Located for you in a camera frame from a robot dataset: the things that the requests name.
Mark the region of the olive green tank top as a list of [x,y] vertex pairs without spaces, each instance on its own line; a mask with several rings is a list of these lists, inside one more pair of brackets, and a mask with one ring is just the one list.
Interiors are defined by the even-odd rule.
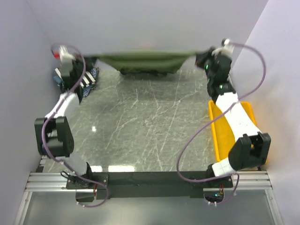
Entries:
[[111,66],[121,74],[134,73],[176,73],[191,57],[207,56],[210,51],[159,51],[153,49],[126,52],[107,52],[86,54],[84,58],[97,60]]

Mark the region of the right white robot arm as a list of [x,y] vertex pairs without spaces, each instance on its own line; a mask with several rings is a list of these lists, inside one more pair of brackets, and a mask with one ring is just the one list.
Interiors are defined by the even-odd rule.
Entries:
[[227,157],[208,169],[206,183],[211,187],[218,186],[225,174],[264,165],[271,144],[270,135],[263,133],[250,119],[229,81],[231,64],[231,54],[223,47],[196,54],[195,65],[206,73],[207,92],[224,114],[235,140]]

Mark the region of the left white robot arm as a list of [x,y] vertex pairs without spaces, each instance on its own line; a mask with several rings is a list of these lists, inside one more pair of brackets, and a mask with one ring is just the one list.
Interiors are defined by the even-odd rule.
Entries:
[[94,182],[89,174],[89,164],[74,153],[74,137],[68,117],[77,109],[83,99],[80,82],[87,72],[86,61],[80,56],[61,57],[56,69],[62,79],[63,92],[54,108],[43,118],[34,122],[37,150],[54,162],[64,165],[77,177],[82,188],[89,188]]

